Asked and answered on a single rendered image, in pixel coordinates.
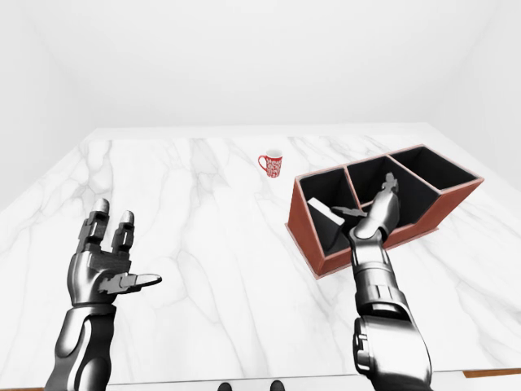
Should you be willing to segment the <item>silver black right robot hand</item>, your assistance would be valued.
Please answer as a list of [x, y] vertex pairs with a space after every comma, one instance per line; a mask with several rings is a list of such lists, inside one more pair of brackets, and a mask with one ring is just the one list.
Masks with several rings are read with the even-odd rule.
[[368, 240], [380, 232], [379, 238], [384, 243], [400, 219], [400, 201], [397, 192], [398, 180], [394, 178], [392, 172], [389, 172], [368, 213], [341, 206], [331, 207], [331, 211], [339, 216], [360, 218], [352, 229], [352, 237]]

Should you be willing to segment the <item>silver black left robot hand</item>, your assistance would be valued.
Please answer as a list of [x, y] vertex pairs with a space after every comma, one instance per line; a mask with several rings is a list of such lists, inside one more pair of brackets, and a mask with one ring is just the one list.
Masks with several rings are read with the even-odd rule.
[[110, 252], [101, 249], [109, 223], [109, 201], [97, 200], [84, 220], [79, 244], [68, 269], [68, 292], [74, 306], [111, 304], [119, 294], [138, 292], [158, 284], [162, 277], [129, 272], [129, 250], [134, 243], [134, 214], [123, 213]]

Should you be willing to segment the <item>red-brown desk caddy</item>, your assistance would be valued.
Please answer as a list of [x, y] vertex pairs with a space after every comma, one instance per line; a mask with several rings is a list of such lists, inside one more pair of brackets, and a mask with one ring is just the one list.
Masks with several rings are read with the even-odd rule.
[[479, 175], [424, 145], [296, 177], [287, 228], [315, 275], [327, 275], [350, 265], [348, 232], [358, 220], [346, 217], [340, 228], [317, 226], [309, 200], [315, 198], [328, 208], [367, 212], [387, 173], [398, 182], [400, 220], [385, 248], [436, 230], [483, 182]]

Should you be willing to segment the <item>red white patterned mug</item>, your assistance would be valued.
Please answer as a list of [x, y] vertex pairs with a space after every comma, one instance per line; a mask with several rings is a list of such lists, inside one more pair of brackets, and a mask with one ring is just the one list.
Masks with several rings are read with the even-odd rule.
[[275, 148], [269, 149], [264, 155], [258, 157], [257, 162], [268, 177], [276, 178], [281, 172], [282, 151]]

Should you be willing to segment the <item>brown wooden strip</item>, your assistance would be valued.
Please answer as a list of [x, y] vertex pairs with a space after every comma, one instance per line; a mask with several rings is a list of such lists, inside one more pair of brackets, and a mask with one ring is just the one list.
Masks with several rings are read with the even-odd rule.
[[494, 369], [494, 370], [478, 370], [478, 371], [463, 371], [466, 378], [482, 378], [491, 376], [509, 376], [521, 374], [521, 368], [511, 369]]

